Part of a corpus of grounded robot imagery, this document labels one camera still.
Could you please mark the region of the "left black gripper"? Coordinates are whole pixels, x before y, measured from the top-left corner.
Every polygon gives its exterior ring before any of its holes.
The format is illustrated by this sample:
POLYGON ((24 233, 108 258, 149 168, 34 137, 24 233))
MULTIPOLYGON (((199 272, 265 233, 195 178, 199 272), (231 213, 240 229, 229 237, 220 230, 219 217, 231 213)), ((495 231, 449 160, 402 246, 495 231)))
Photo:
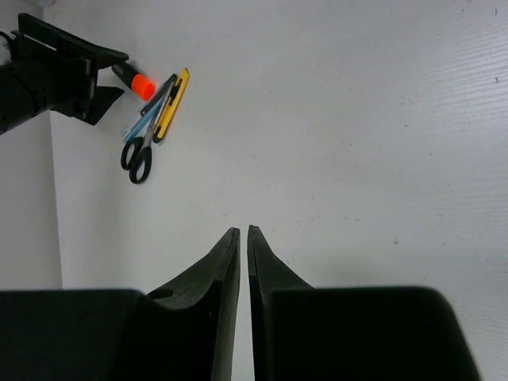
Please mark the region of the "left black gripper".
POLYGON ((98 67, 124 63, 129 56, 92 44, 27 13, 18 14, 10 42, 11 60, 1 66, 1 133, 49 111, 97 125, 124 94, 97 87, 98 67))

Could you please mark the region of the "orange highlighter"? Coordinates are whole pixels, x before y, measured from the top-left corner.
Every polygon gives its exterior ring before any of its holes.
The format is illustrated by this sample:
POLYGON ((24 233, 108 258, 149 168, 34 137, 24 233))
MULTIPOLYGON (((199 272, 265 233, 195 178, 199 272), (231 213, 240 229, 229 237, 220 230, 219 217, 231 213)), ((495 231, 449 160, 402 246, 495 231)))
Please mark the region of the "orange highlighter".
POLYGON ((124 62, 113 65, 112 71, 133 93, 145 102, 149 101, 155 94, 155 84, 129 63, 124 62))

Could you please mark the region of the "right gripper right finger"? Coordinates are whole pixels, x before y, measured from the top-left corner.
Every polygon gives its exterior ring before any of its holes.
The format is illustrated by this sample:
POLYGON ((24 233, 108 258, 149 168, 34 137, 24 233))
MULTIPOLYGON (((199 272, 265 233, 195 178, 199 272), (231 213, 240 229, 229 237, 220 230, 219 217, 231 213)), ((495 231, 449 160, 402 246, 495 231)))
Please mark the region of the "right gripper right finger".
POLYGON ((271 249, 260 227, 248 227, 248 283, 257 380, 311 378, 306 351, 317 315, 315 289, 271 249))

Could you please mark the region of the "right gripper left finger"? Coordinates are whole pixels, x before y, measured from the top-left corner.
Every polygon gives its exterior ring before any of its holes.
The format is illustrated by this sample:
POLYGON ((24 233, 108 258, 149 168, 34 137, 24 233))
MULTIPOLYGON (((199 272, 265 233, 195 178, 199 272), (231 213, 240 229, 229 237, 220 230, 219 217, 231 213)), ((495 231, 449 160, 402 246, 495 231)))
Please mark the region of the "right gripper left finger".
POLYGON ((209 253, 148 293, 164 309, 156 363, 175 380, 230 380, 240 290, 238 228, 209 253))

